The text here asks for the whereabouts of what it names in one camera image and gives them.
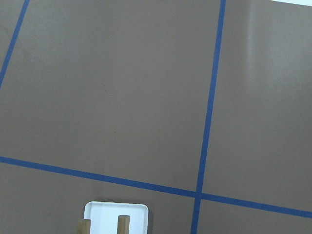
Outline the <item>white towel rack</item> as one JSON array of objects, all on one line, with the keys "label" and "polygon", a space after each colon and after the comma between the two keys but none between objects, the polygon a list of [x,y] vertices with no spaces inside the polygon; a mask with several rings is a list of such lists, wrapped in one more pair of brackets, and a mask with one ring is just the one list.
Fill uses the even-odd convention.
[{"label": "white towel rack", "polygon": [[83,218],[91,220],[92,234],[116,234],[120,215],[130,217],[130,234],[148,233],[149,210],[144,204],[91,201],[85,205]]}]

